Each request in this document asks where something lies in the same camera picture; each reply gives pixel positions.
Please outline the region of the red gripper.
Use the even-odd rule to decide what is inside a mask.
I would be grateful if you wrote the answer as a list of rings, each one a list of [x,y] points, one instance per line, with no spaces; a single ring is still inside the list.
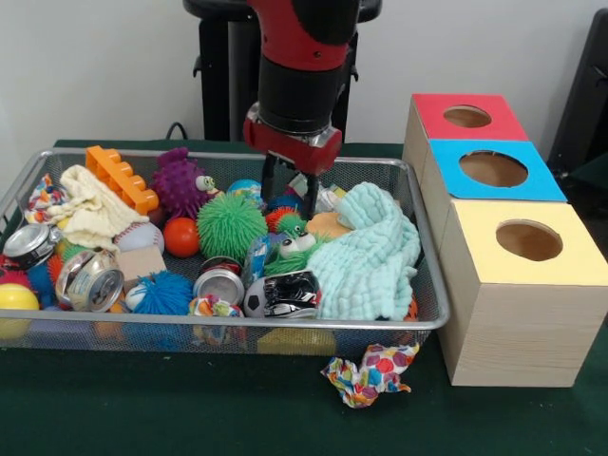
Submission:
[[[261,178],[261,197],[264,202],[268,203],[273,197],[276,167],[283,165],[284,161],[289,162],[303,173],[306,180],[301,215],[305,220],[312,219],[319,190],[317,175],[333,166],[342,146],[342,131],[330,126],[319,135],[293,136],[279,132],[257,119],[247,118],[243,125],[243,135],[250,147],[266,154]]]

